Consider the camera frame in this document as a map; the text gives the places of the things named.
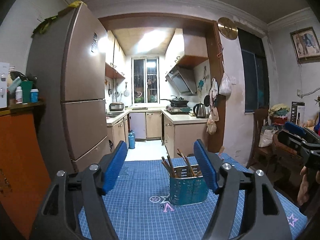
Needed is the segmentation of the person's right hand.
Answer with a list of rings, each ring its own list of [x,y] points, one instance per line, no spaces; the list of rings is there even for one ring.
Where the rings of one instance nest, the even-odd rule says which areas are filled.
[[[308,168],[304,166],[300,172],[300,175],[302,176],[302,182],[300,184],[297,202],[299,206],[302,206],[304,203],[306,203],[309,200],[309,194],[308,194],[309,182],[307,178]]]

